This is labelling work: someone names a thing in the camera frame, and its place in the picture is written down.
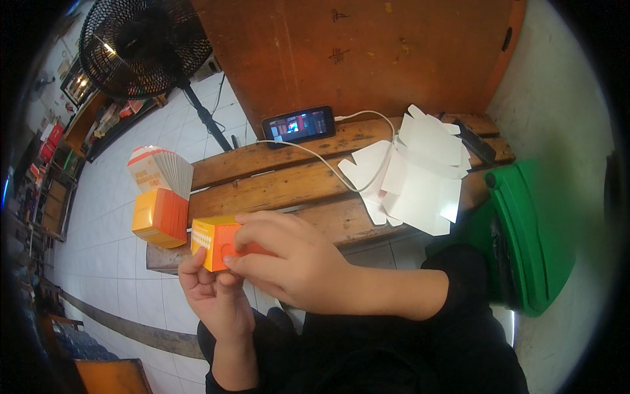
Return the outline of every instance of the white tiled floor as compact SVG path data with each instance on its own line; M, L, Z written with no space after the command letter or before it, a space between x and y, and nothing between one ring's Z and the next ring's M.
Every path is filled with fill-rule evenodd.
M221 74L211 76L193 89L212 110ZM225 80L214 118L235 135L239 144L251 144L256 136L229 82ZM131 232L133 201L139 190L127 171L134 148L158 144L175 150L190 162L220 154L222 149L209 137L196 111L184 94L174 92L159 108L115 141L92 164L86 164L72 206L68 237L54 251L54 283L84 302L133 322L183 333L196 333L198 319L192 313L178 280L172 275L146 269L146 242ZM353 264L390 269L416 269L425 259L429 238L414 236L385 241L345 251ZM273 299L249 283L245 291L250 304L266 314ZM119 357L142 360L147 378L156 393L203 393L208 364L163 352L126 338L66 304L69 314L83 320L85 330ZM302 311L291 311L299 326ZM511 319L501 314L508 331Z

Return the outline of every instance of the black fan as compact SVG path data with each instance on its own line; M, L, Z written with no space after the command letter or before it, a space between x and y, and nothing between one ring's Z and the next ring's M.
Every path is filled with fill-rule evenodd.
M180 87L225 151L232 149L190 88L212 47L188 0L96 0L79 39L81 67L106 95L125 100Z

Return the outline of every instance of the yellow box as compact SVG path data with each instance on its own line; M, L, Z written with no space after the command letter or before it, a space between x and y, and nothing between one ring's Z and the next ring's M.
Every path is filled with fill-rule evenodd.
M193 254L203 246L207 252L203 266L210 272L226 270L223 256L245 256L249 253L274 255L257 243L250 243L245 250L234 250L234 234L241 228L234 216L215 216L193 219L190 250Z
M135 198L131 231L162 248L186 243L188 201L174 191L157 188Z

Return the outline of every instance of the white cable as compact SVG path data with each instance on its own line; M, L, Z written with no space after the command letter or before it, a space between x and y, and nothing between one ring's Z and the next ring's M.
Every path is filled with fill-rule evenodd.
M376 177L379 176L379 173L381 172L383 167L385 167L385 163L387 163L387 160L389 159L389 155L391 153L392 146L394 146L394 137L396 136L396 128L394 127L394 125L392 125L392 122L390 122L389 119L385 115L383 115L380 112L376 112L376 111L365 110L365 111L359 111L357 113L353 113L352 115L348 115L348 116L335 116L335 122L339 122L340 120L344 120L344 119L349 119L349 118L355 117L357 115L361 115L362 113L375 113L376 115L378 115L378 116L382 117L383 119L385 119L385 121L387 121L389 126L392 128L392 141L389 143L389 146L387 147L387 152L385 152L385 157L383 157L383 161L382 161L381 165L379 166L379 169L376 171L376 173L374 174L372 179L367 183L367 185L363 186L360 189L355 189L352 186L350 186L348 184L348 182L346 182L343 179L343 177L341 175L339 175L339 173L337 171L335 171L333 166L328 164L328 162L323 157L321 157L317 153L311 151L310 149L307 149L307 148L305 148L303 146L299 146L298 144L294 144L293 142L287 142L287 141L275 141L275 140L271 140L271 139L264 139L264 140L259 141L259 142L272 142L274 144L291 145L291 146L295 146L296 148L300 148L303 151L307 151L308 153L311 153L311 154L315 155L315 157L320 159L328 168L330 168L330 170L337 176L337 178L339 178L339 180L344 185L346 185L346 187L348 189L350 189L350 191L360 193L360 192L364 191L365 189L367 189L368 187L370 187L370 185L376 180Z

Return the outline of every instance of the wooden bench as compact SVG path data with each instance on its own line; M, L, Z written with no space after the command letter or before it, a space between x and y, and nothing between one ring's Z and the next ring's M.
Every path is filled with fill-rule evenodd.
M489 116L447 114L442 120L453 122L457 118L496 150L494 166L515 159ZM391 121L398 128L402 118ZM343 159L352 161L353 151L383 139L391 140L387 122L366 120L338 124L335 137L305 142L303 146L336 167ZM462 182L460 211L477 207L488 198L483 174L489 166L472 152L470 162L472 170ZM373 225L358 194L349 192L320 160L301 149L269 149L266 144L254 144L197 161L193 166L192 190L199 191L190 197L189 227L195 217L300 206L292 213L323 231L336 246L415 230L407 225ZM188 243L179 248L163 249L149 244L147 269L175 273L178 263L190 255L188 235Z

